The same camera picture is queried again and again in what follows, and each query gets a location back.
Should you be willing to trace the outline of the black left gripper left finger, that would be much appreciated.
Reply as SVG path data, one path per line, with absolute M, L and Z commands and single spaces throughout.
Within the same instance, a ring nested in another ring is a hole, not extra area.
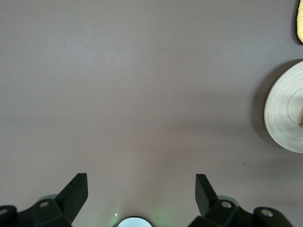
M 88 198 L 86 173 L 78 173 L 54 199 L 43 199 L 17 212 L 13 205 L 0 207 L 2 227 L 71 227 Z

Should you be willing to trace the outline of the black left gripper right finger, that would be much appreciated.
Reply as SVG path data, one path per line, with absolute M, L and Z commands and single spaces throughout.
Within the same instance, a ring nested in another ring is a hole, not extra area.
M 278 210 L 257 207 L 249 213 L 230 199 L 220 199 L 205 174 L 197 174 L 195 200 L 200 212 L 190 227 L 291 227 Z

